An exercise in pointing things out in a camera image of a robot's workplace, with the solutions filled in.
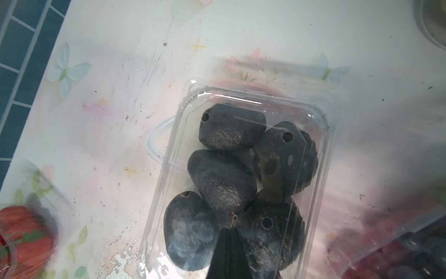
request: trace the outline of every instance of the plastic container lid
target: plastic container lid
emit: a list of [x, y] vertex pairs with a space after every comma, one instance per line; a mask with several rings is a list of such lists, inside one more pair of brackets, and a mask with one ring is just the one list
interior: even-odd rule
[[[411, 209], [393, 213], [366, 232], [350, 232], [349, 235], [336, 239], [328, 250], [332, 271], [343, 279], [387, 278], [397, 268], [407, 265], [413, 268], [410, 258], [426, 252], [433, 236], [441, 237], [444, 241], [445, 218], [446, 208], [442, 204], [429, 198], [418, 198]], [[429, 230], [439, 231], [440, 235], [436, 232], [428, 237], [429, 233], [426, 231]], [[444, 255], [441, 257], [440, 263], [446, 259]]]
[[424, 35], [446, 50], [446, 0], [422, 0], [419, 20]]
[[206, 278], [219, 231], [234, 215], [254, 279], [305, 276], [336, 104], [318, 89], [291, 89], [196, 79], [186, 86], [139, 251], [140, 278]]

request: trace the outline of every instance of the table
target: table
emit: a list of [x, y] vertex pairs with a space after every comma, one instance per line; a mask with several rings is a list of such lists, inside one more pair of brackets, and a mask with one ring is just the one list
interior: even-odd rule
[[[31, 162], [54, 185], [44, 192], [71, 206], [49, 278], [135, 275], [161, 168], [147, 134], [175, 114], [188, 79], [240, 78], [243, 57], [310, 65], [324, 54], [350, 67], [307, 278], [333, 276], [326, 244], [342, 228], [442, 175], [446, 52], [419, 31], [410, 1], [202, 2], [72, 0], [0, 195], [33, 192]], [[46, 77], [65, 42], [64, 66], [91, 69], [61, 95]]]

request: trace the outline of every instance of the plastic container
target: plastic container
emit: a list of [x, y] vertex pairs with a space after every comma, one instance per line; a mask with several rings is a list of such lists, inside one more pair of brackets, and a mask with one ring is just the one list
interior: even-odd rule
[[328, 249], [342, 279], [444, 278], [446, 208], [417, 198], [364, 233], [340, 236]]
[[34, 278], [49, 261], [55, 235], [45, 218], [26, 206], [0, 208], [0, 278]]
[[[139, 277], [206, 278], [218, 230], [229, 227], [235, 214], [254, 279], [304, 278], [338, 121], [336, 99], [315, 86], [279, 92], [255, 83], [196, 79], [184, 93], [140, 246]], [[292, 125], [276, 126], [283, 121]], [[210, 136], [201, 126], [211, 129]], [[149, 136], [148, 151], [161, 158], [150, 144], [158, 134]], [[203, 143], [218, 151], [195, 152], [208, 149]], [[234, 188], [238, 204], [229, 198]], [[215, 189], [223, 190], [216, 195]], [[195, 202], [172, 209], [183, 198]], [[194, 241], [199, 247], [191, 252]]]
[[446, 0], [421, 0], [418, 21], [426, 38], [446, 50]]

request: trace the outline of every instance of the strawberry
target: strawberry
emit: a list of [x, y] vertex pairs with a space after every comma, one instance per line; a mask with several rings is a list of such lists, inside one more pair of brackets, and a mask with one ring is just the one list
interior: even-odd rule
[[34, 218], [25, 219], [6, 229], [6, 236], [9, 237], [11, 241], [16, 241], [21, 239], [25, 233], [30, 233], [35, 229], [42, 230], [42, 225]]
[[51, 238], [47, 235], [35, 241], [23, 241], [17, 244], [17, 262], [28, 266], [38, 265], [50, 256], [52, 244]]
[[358, 279], [380, 279], [380, 277], [375, 272], [369, 269], [361, 270], [357, 276]]
[[358, 273], [359, 273], [359, 271], [357, 271], [353, 268], [349, 268], [342, 276], [342, 279], [357, 279]]
[[381, 253], [380, 251], [375, 251], [371, 253], [362, 261], [364, 261], [364, 264], [367, 267], [367, 269], [375, 273], [380, 273], [380, 272], [382, 273], [390, 268], [390, 263], [384, 257], [383, 253]]
[[31, 218], [33, 213], [23, 205], [13, 205], [0, 210], [0, 226], [3, 229], [25, 219]]
[[32, 279], [42, 271], [43, 266], [43, 262], [34, 267], [19, 264], [11, 275], [11, 279]]

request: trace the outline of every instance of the flower print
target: flower print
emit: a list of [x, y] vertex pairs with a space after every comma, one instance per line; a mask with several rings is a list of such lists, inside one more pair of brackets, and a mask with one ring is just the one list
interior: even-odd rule
[[240, 60], [235, 56], [231, 56], [226, 60], [226, 68], [234, 74], [238, 73], [241, 69]]
[[65, 99], [70, 93], [71, 81], [81, 81], [91, 69], [90, 63], [81, 63], [68, 67], [70, 60], [70, 45], [65, 42], [58, 52], [57, 65], [48, 71], [47, 79], [51, 82], [60, 81], [60, 96]]
[[262, 55], [262, 52], [260, 49], [256, 49], [251, 53], [251, 56], [249, 57], [251, 60], [251, 63], [258, 69], [262, 70], [265, 68], [266, 65], [266, 53]]
[[328, 59], [322, 53], [314, 62], [311, 75], [332, 85], [338, 85], [341, 83], [342, 77], [348, 74], [349, 71], [350, 67], [347, 66], [330, 69], [328, 67]]

